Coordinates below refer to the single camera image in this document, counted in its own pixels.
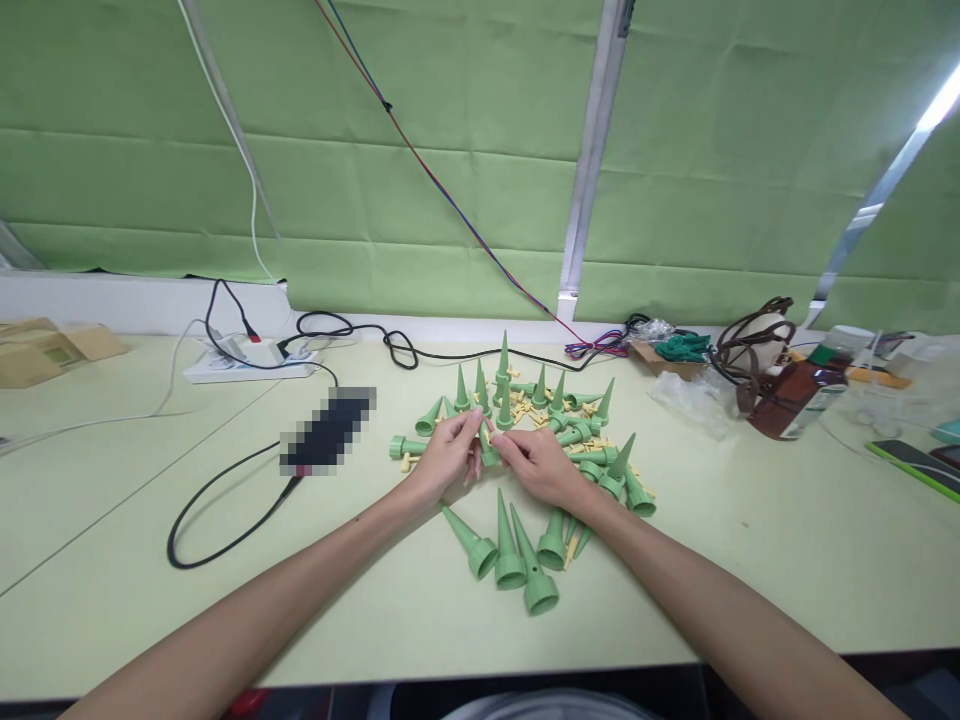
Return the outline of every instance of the green window blind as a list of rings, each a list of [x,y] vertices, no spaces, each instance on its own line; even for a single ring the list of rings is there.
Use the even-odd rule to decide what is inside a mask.
[[[960,332],[960,115],[934,131],[847,260],[817,327]]]
[[[947,0],[638,0],[577,319],[802,319],[958,48]]]
[[[420,149],[501,261],[555,303],[601,0],[338,4]],[[540,318],[400,146],[320,12],[199,9],[298,308]],[[250,188],[172,0],[0,4],[0,216],[51,267],[263,279]]]

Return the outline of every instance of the white wall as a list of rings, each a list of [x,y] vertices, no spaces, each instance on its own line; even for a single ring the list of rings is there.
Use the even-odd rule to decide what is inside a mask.
[[[99,322],[114,332],[131,335],[179,335],[192,318],[202,318],[210,301],[212,282],[171,280],[105,273],[69,274],[0,271],[0,319],[43,315],[57,323]],[[295,334],[295,318],[278,288],[231,283],[247,311],[250,323],[264,337]],[[565,344],[574,338],[553,321],[464,318],[420,318],[403,315],[354,315],[355,324],[378,323],[387,330],[403,330],[414,342],[499,342],[506,329],[514,342]],[[221,332],[243,330],[229,295],[222,289],[212,316]],[[334,320],[311,320],[309,329],[333,329]],[[573,323],[592,341],[616,327],[603,323]],[[716,332],[716,328],[691,327]],[[201,334],[196,327],[193,334]],[[816,339],[822,333],[812,333]],[[366,340],[381,338],[378,330],[363,331]]]

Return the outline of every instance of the green plastic cone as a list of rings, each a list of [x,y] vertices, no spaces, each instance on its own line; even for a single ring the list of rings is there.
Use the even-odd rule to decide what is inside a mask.
[[[402,458],[404,453],[423,455],[423,451],[426,449],[426,443],[407,440],[403,435],[394,435],[393,440],[390,441],[390,457],[394,460]]]
[[[510,407],[510,383],[506,380],[497,380],[497,389],[493,393],[493,407],[495,409],[502,408],[506,404],[507,407]]]
[[[589,460],[584,460],[580,463],[580,474],[590,482],[595,483],[600,480],[600,476],[603,475],[603,468]]]
[[[583,523],[577,520],[576,518],[570,518],[570,526],[567,528],[567,539],[565,541],[566,545],[570,544],[570,541],[573,539],[573,534],[577,531],[578,528],[582,527]]]
[[[594,437],[600,437],[600,428],[603,427],[603,424],[600,422],[600,418],[598,418],[596,415],[591,418],[567,418],[567,424],[585,425],[587,428],[589,428],[590,434]]]
[[[594,462],[597,465],[609,465],[617,459],[616,448],[604,448],[603,450],[591,450],[585,453],[574,453],[569,456],[571,462]]]
[[[550,513],[547,531],[537,543],[537,559],[540,564],[551,570],[563,570],[563,559],[567,546],[563,542],[563,510],[554,508]]]
[[[650,493],[643,489],[643,485],[634,476],[633,472],[626,474],[627,480],[627,509],[637,517],[650,517],[657,511],[657,504]]]
[[[510,514],[513,516],[513,530],[517,535],[517,544],[520,546],[520,557],[523,558],[523,565],[527,569],[527,584],[523,588],[523,601],[527,605],[527,612],[531,615],[542,615],[548,610],[552,610],[560,602],[560,593],[557,592],[557,585],[553,578],[545,575],[540,564],[537,562],[537,556],[533,552],[533,545],[530,544],[530,538],[523,529],[520,522],[520,516],[517,515],[517,509],[510,504]]]
[[[500,366],[497,368],[496,380],[499,385],[501,382],[510,384],[510,351],[507,350],[507,331],[503,331],[503,346],[500,348]]]
[[[480,364],[480,358],[477,358],[477,396],[480,398],[479,404],[483,408],[483,414],[486,417],[493,417],[493,411],[490,409],[490,398],[487,397],[487,378],[483,375],[483,365]]]
[[[566,376],[566,370],[560,373],[560,382],[557,383],[557,388],[553,391],[553,400],[550,401],[551,412],[563,412],[563,380]]]
[[[570,424],[571,420],[575,419],[567,417],[562,412],[558,413],[553,410],[549,410],[547,414],[550,416],[550,431],[553,433],[560,432]]]
[[[593,537],[593,530],[590,528],[584,528],[583,533],[580,535],[580,543],[577,545],[577,549],[573,553],[573,559],[576,560],[580,557],[580,553],[583,552],[583,549],[587,546],[587,543],[590,542],[590,538]]]
[[[586,442],[590,439],[590,428],[586,425],[574,425],[569,428],[563,435],[557,437],[557,442],[560,443],[560,447],[566,447],[567,445],[574,445],[578,442]]]
[[[470,572],[477,580],[480,580],[493,570],[497,561],[497,546],[489,538],[481,539],[470,529],[469,525],[446,505],[443,506],[443,516],[450,523],[450,527],[453,528],[453,532],[460,544],[463,545],[463,549],[467,551],[467,564],[470,566]]]
[[[613,477],[609,472],[605,472],[600,476],[600,480],[597,482],[597,485],[602,487],[608,493],[613,496],[613,499],[617,502],[620,501],[620,493],[623,492],[623,486],[626,483],[626,478],[624,477]]]
[[[574,410],[579,410],[581,405],[589,405],[602,398],[603,395],[584,395],[583,393],[567,393],[563,396],[573,406]]]
[[[610,378],[610,384],[607,385],[607,391],[603,394],[603,400],[600,401],[600,407],[597,409],[596,415],[600,418],[600,423],[603,427],[607,426],[607,423],[610,422],[610,398],[613,397],[613,383],[616,381],[616,378]]]
[[[466,412],[470,407],[467,397],[467,386],[463,383],[463,365],[457,365],[457,401],[453,404],[457,412]]]
[[[513,544],[513,532],[510,530],[510,521],[507,519],[507,508],[503,505],[503,493],[497,489],[497,533],[500,548],[497,553],[497,589],[514,590],[527,582],[527,571],[523,567],[523,560],[517,555],[517,547]]]
[[[537,387],[533,390],[533,406],[537,410],[543,410],[547,406],[547,366],[540,363],[540,379],[537,381]]]
[[[486,467],[497,465],[500,462],[500,451],[487,442],[486,424],[480,426],[480,462]]]
[[[617,480],[621,479],[624,475],[632,475],[630,472],[630,451],[633,449],[633,441],[637,439],[637,434],[634,433],[630,436],[630,439],[624,443],[623,447],[617,450],[617,459],[614,460],[610,465],[607,466],[607,475]]]
[[[440,403],[443,402],[443,398],[437,400],[433,407],[430,408],[430,412],[417,420],[415,429],[417,435],[420,437],[430,437],[433,435],[433,429],[437,426],[437,415],[440,414]]]
[[[446,395],[443,396],[443,412],[447,416],[447,420],[457,414],[456,408],[454,408],[453,404],[447,400]]]
[[[501,382],[497,388],[498,393],[500,392],[500,388],[504,389],[503,402],[500,403],[500,408],[497,412],[497,429],[506,431],[513,427],[513,414],[510,412],[510,385],[509,383]]]

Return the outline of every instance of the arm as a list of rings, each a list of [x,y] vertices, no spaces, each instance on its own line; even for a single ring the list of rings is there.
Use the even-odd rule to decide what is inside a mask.
[[[440,500],[465,462],[468,482],[479,474],[482,421],[476,411],[440,423],[416,470],[387,495],[161,640],[64,717],[219,717],[367,560]]]
[[[549,430],[509,431],[494,445],[532,495],[567,510],[603,538],[757,716],[904,717],[772,603],[588,482]]]

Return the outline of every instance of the cardboard box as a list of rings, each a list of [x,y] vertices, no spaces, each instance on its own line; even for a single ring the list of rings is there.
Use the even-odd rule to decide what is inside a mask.
[[[708,363],[672,363],[664,360],[657,354],[650,343],[631,342],[634,354],[650,372],[658,376],[662,372],[672,372],[689,382],[703,372]]]
[[[0,388],[26,388],[62,373],[55,362],[33,345],[0,345]]]
[[[56,332],[57,326],[53,324],[50,318],[31,317],[8,320],[0,323],[0,338],[7,335],[19,335],[30,330],[53,330]]]
[[[103,360],[127,352],[127,347],[105,325],[74,325],[65,328],[63,334],[87,360]]]
[[[75,363],[83,357],[66,335],[52,330],[30,330],[18,335],[6,335],[0,338],[0,343],[30,345],[60,367]]]

